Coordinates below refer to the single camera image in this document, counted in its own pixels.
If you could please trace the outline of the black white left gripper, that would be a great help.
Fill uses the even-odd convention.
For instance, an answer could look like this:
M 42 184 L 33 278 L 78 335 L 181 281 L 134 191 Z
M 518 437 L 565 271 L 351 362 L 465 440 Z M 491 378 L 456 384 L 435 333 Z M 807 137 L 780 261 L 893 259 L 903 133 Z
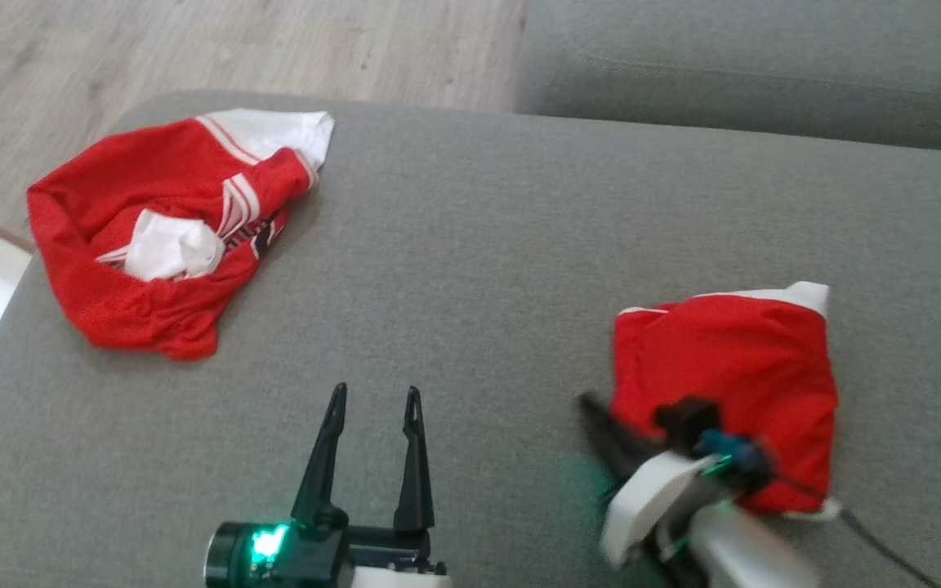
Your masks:
M 224 522 L 204 563 L 206 588 L 448 588 L 448 570 L 430 561 L 435 525 L 421 391 L 408 388 L 408 442 L 393 529 L 350 526 L 332 504 L 337 442 L 347 384 L 336 384 L 292 503 L 290 522 Z

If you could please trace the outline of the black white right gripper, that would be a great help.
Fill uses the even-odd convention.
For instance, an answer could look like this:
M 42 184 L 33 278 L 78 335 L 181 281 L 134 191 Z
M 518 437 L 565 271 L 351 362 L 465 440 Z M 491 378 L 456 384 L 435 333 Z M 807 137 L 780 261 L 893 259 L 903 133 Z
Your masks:
M 615 570 L 649 559 L 661 570 L 734 569 L 732 459 L 665 451 L 618 420 L 593 394 L 578 396 L 583 434 L 620 484 L 600 533 L 602 559 Z

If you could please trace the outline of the red jersey with white sleeves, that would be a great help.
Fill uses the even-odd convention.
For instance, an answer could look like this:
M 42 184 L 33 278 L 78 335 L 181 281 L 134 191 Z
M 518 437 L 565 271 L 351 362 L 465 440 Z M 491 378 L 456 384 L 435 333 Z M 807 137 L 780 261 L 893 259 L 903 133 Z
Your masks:
M 333 130 L 326 111 L 217 111 L 108 136 L 49 172 L 27 204 L 65 316 L 104 349 L 212 356 Z

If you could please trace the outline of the grey fabric sofa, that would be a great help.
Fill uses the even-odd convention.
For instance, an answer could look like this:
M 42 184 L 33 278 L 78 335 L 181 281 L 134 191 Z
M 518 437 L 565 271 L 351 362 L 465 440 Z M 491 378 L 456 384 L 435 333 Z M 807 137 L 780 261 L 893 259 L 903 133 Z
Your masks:
M 226 520 L 287 516 L 333 386 L 335 496 L 391 520 L 423 397 L 434 556 L 460 588 L 609 588 L 606 483 L 574 400 L 617 312 L 832 288 L 832 492 L 941 584 L 941 150 L 414 105 L 183 91 L 111 131 L 322 109 L 317 193 L 212 357 L 103 350 L 42 262 L 0 324 L 0 588 L 204 588 Z

